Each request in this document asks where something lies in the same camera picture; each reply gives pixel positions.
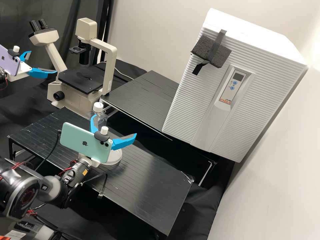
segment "black tabletop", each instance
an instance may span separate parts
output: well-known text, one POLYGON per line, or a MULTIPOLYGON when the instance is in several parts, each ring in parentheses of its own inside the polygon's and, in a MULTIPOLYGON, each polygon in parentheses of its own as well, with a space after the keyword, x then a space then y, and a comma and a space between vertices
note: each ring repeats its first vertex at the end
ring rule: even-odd
MULTIPOLYGON (((89 129, 89 121, 63 108, 8 136, 33 154, 45 158, 52 149, 57 130, 64 122, 89 129)), ((111 139, 116 138, 109 131, 111 139)), ((48 161, 60 169, 69 166, 78 153, 60 144, 48 161)), ((91 174, 106 171, 108 180, 103 195, 155 229, 168 235, 191 187, 191 180, 181 171, 162 162, 142 149, 130 145, 116 168, 100 166, 91 174)), ((103 179, 88 182, 100 191, 103 179)))
POLYGON ((161 132, 178 86, 178 83, 150 71, 101 99, 161 132))

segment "digital display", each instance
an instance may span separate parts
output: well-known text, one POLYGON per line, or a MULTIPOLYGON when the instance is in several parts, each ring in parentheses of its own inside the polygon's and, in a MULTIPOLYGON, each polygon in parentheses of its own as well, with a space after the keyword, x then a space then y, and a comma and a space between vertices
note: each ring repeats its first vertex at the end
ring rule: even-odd
POLYGON ((243 79, 243 75, 239 74, 239 73, 235 73, 233 76, 233 79, 238 80, 238 81, 242 81, 243 79))

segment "blue plastic clip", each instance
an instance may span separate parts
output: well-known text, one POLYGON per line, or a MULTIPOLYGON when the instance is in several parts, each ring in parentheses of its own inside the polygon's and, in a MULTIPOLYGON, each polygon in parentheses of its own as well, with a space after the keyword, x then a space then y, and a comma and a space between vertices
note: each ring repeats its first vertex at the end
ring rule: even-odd
POLYGON ((32 68, 30 72, 27 72, 31 77, 34 78, 47 78, 48 74, 56 73, 57 71, 43 71, 39 68, 32 68))
MULTIPOLYGON (((90 118, 90 132, 95 133, 96 131, 98 131, 98 128, 94 125, 94 118, 97 116, 97 114, 93 115, 90 118)), ((136 139, 137 134, 131 134, 122 138, 115 138, 113 139, 113 144, 111 147, 111 150, 117 150, 120 148, 124 148, 126 146, 129 146, 130 144, 132 144, 134 142, 134 140, 136 139)))
POLYGON ((93 119, 96 117, 97 115, 93 115, 90 118, 90 132, 95 133, 96 131, 99 131, 99 129, 94 125, 93 119))
POLYGON ((112 139, 113 144, 112 144, 111 150, 117 150, 117 149, 129 146, 134 142, 134 140, 136 139, 136 136, 137 134, 134 133, 123 138, 112 139))
POLYGON ((30 54, 31 54, 31 51, 25 51, 24 53, 22 53, 22 54, 20 55, 20 57, 19 57, 19 58, 20 58, 20 61, 25 62, 26 59, 28 60, 30 54))

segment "white wall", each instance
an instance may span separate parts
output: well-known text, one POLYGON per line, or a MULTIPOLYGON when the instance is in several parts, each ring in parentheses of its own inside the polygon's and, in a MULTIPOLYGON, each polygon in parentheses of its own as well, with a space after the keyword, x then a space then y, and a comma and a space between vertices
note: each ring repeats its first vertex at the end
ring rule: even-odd
POLYGON ((210 8, 286 35, 301 49, 319 0, 116 0, 109 43, 118 58, 176 82, 210 8))
POLYGON ((231 180, 209 240, 319 239, 319 17, 301 50, 311 68, 231 180))

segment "purple smartphone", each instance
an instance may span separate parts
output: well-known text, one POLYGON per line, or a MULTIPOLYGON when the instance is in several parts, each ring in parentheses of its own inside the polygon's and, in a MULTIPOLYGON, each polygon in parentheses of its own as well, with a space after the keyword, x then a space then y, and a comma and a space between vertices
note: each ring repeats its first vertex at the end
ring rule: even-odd
POLYGON ((0 45, 0 67, 12 76, 16 76, 20 66, 20 58, 12 57, 8 50, 0 45))

